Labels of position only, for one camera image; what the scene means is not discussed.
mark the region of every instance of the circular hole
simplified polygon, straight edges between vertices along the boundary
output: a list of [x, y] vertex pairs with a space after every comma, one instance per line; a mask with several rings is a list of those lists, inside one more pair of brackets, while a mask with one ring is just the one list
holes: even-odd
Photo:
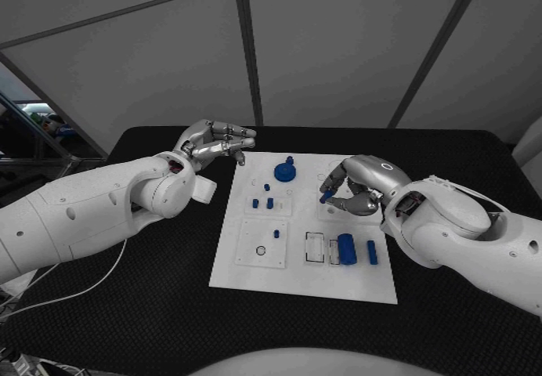
[[533, 255], [539, 253], [539, 244], [536, 243], [536, 240], [532, 240], [529, 243], [529, 250]]

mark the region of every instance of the robotic hand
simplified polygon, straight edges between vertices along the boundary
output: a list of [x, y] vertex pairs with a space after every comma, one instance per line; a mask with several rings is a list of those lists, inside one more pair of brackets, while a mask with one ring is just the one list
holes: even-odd
[[[542, 316], [542, 222], [435, 176], [412, 182], [374, 156], [347, 158], [321, 193], [336, 194], [344, 179], [354, 196], [328, 197], [325, 203], [353, 215], [370, 215], [382, 204], [380, 230], [406, 256], [426, 268], [451, 267], [477, 288]], [[503, 212], [487, 213], [465, 193], [493, 202]]]
[[214, 157], [243, 165], [250, 129], [200, 120], [173, 152], [112, 164], [46, 184], [0, 209], [0, 284], [26, 272], [98, 253], [152, 222], [173, 218], [190, 198], [207, 204], [216, 184], [196, 175]]

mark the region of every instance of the black table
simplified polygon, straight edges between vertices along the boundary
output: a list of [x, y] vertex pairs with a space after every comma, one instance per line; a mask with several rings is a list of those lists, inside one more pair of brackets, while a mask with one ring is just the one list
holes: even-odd
[[[129, 129], [108, 163], [170, 150], [183, 130]], [[373, 154], [412, 179], [435, 174], [542, 218], [536, 192], [487, 132], [259, 128], [253, 151]], [[201, 172], [217, 183], [212, 203], [191, 201], [177, 218], [147, 227], [101, 286], [14, 316], [0, 343], [129, 375], [188, 374], [230, 356], [289, 346], [374, 354], [449, 375], [542, 374], [539, 318], [478, 291], [451, 269], [422, 268], [389, 237], [399, 305], [209, 288], [233, 171], [230, 158], [213, 161]], [[18, 307], [93, 285], [118, 252], [119, 245], [62, 264]]]

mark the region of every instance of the white board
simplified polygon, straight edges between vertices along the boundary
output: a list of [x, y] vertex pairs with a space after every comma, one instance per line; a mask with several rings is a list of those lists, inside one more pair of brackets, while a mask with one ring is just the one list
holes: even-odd
[[[245, 154], [245, 166], [235, 171], [209, 286], [398, 304], [386, 240], [379, 229], [382, 212], [356, 217], [318, 201], [321, 182], [350, 155]], [[274, 178], [274, 167], [289, 155], [297, 176], [282, 183]], [[336, 197], [350, 196], [343, 184]], [[269, 197], [282, 207], [266, 209]], [[253, 198], [258, 209], [252, 211]], [[279, 231], [276, 239], [274, 229], [282, 225], [287, 230]], [[336, 252], [330, 252], [330, 240], [341, 233], [351, 234], [356, 246], [357, 264], [349, 266], [333, 265]], [[374, 266], [369, 264], [367, 240], [376, 244]], [[256, 248], [262, 245], [265, 254], [259, 255], [263, 251], [256, 253]], [[324, 262], [307, 262], [307, 248], [312, 255], [323, 252]]]

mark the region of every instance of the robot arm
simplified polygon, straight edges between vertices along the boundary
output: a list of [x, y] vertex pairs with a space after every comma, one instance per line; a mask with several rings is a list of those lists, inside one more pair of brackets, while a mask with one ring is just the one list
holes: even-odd
[[370, 215], [382, 203], [380, 230], [406, 256], [426, 268], [451, 267], [477, 288], [542, 316], [542, 222], [493, 201], [503, 212], [485, 213], [465, 193], [487, 197], [434, 176], [410, 182], [400, 169], [373, 156], [341, 162], [321, 193], [334, 194], [346, 178], [354, 197], [330, 197], [325, 203], [354, 215]]
[[255, 135], [197, 121], [173, 152], [66, 176], [1, 208], [0, 284], [108, 249], [150, 223], [173, 218], [190, 198], [209, 204], [216, 184], [196, 172], [220, 155], [242, 164], [240, 149], [253, 146]]

